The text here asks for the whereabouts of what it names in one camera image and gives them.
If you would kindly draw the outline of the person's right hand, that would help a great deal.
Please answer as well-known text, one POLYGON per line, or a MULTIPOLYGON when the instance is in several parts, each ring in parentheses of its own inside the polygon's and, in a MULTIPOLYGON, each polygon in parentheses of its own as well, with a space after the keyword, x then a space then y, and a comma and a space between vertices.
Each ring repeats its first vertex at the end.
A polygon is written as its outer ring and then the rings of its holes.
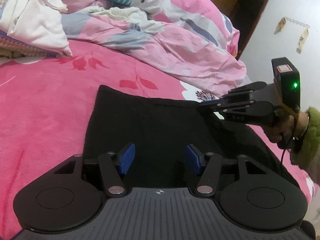
POLYGON ((263 125, 262 129, 270 142, 277 144, 278 148, 289 149, 294 140, 302 139, 309 125, 309 115, 306 112, 300 112, 298 119, 288 115, 279 119, 274 125, 263 125))

